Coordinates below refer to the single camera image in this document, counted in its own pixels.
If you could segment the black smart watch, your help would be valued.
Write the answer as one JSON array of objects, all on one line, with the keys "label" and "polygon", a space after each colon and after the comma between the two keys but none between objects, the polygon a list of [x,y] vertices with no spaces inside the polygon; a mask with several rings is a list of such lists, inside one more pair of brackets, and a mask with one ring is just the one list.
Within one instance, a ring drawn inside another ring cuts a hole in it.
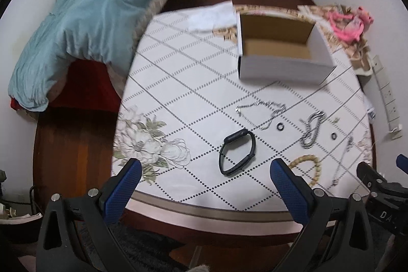
[{"label": "black smart watch", "polygon": [[[239,162],[236,162],[232,167],[230,167],[229,169],[225,169],[224,159],[227,157],[227,153],[233,150],[237,150],[241,146],[244,146],[249,142],[251,142],[249,153]],[[226,177],[231,177],[246,168],[255,156],[256,147],[257,141],[254,133],[246,128],[228,135],[223,140],[223,145],[219,151],[219,170],[221,174]]]}]

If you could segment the pink panther plush toy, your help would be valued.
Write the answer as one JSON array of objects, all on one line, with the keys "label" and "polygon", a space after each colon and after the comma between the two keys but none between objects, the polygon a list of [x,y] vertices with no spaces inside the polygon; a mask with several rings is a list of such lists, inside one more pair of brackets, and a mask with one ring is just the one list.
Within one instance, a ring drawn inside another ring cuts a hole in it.
[{"label": "pink panther plush toy", "polygon": [[361,6],[347,14],[330,10],[326,15],[335,36],[347,44],[359,42],[374,22],[371,14]]}]

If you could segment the white power strip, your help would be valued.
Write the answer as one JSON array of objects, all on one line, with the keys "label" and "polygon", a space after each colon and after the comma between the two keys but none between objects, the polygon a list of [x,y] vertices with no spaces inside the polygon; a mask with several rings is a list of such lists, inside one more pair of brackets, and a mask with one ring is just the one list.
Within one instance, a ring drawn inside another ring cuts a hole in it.
[{"label": "white power strip", "polygon": [[375,55],[372,59],[372,68],[381,94],[382,102],[385,107],[389,127],[389,132],[387,134],[388,139],[399,139],[403,135],[402,124],[400,123],[400,114],[398,112],[396,98],[393,94],[387,70],[383,66],[378,55]]}]

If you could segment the white cardboard box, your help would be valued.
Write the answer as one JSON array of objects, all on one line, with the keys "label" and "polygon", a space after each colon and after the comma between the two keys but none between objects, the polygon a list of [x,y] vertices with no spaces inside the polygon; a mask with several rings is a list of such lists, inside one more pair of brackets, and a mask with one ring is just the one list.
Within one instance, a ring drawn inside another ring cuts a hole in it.
[{"label": "white cardboard box", "polygon": [[320,85],[335,70],[316,24],[283,15],[238,14],[239,79]]}]

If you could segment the white crumpled paper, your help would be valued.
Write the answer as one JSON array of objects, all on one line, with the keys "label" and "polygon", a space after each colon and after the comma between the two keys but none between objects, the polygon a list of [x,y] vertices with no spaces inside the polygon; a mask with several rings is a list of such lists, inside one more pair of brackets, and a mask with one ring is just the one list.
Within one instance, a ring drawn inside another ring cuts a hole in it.
[{"label": "white crumpled paper", "polygon": [[200,8],[188,16],[189,32],[211,32],[236,25],[236,10],[232,1],[217,3],[213,6]]}]

